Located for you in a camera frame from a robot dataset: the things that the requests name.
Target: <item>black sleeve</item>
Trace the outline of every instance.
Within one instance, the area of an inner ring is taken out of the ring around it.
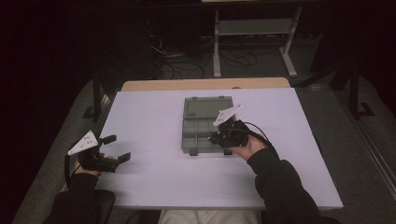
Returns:
[[[270,223],[321,222],[318,207],[288,161],[280,161],[270,150],[263,149],[253,154],[247,164],[257,175],[256,189],[264,199]]]
[[[93,197],[98,178],[94,175],[73,175],[68,191],[58,193],[45,224],[96,224],[99,204]]]

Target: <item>white metal frame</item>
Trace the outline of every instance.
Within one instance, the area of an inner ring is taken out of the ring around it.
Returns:
[[[213,71],[214,77],[221,77],[219,61],[219,36],[220,35],[269,35],[269,34],[287,34],[287,41],[284,46],[280,47],[280,54],[283,62],[288,69],[289,76],[296,77],[297,72],[291,62],[289,50],[291,42],[298,25],[298,20],[302,7],[297,7],[293,18],[291,19],[271,19],[271,20],[253,20],[253,21],[220,21],[219,11],[216,10],[215,16],[215,50],[213,53]]]

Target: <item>white table surface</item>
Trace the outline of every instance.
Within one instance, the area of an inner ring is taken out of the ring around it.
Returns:
[[[102,137],[118,140],[101,152],[132,158],[115,174],[102,174],[98,189],[116,193],[117,206],[142,208],[264,208],[254,187],[255,174],[237,155],[181,149],[184,99],[232,96],[241,104],[236,117],[259,126],[279,157],[297,170],[319,209],[343,206],[320,156],[304,111],[292,88],[210,91],[120,91]]]

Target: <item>table leg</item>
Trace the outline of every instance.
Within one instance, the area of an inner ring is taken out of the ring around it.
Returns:
[[[215,16],[215,52],[213,53],[213,76],[221,77],[220,58],[219,58],[219,11],[216,10]]]
[[[283,47],[280,47],[280,54],[282,55],[283,58],[283,62],[286,65],[286,68],[288,69],[289,72],[289,76],[291,77],[296,77],[297,76],[297,72],[294,69],[293,63],[291,62],[291,59],[289,57],[289,49],[291,46],[291,41],[294,38],[294,34],[298,25],[298,20],[300,18],[300,14],[301,14],[301,10],[303,8],[302,7],[298,7],[294,13],[294,17],[293,17],[293,21],[291,22],[290,25],[290,29],[289,29],[289,33],[288,33],[288,39],[285,43],[285,45]]]

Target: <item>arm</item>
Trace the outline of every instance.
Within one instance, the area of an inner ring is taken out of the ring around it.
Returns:
[[[320,223],[318,208],[288,161],[280,161],[266,145],[249,136],[246,147],[231,147],[257,175],[256,190],[265,201],[270,223]]]
[[[96,224],[99,203],[93,197],[93,190],[100,172],[84,170],[75,164],[68,191],[58,193],[45,224]]]

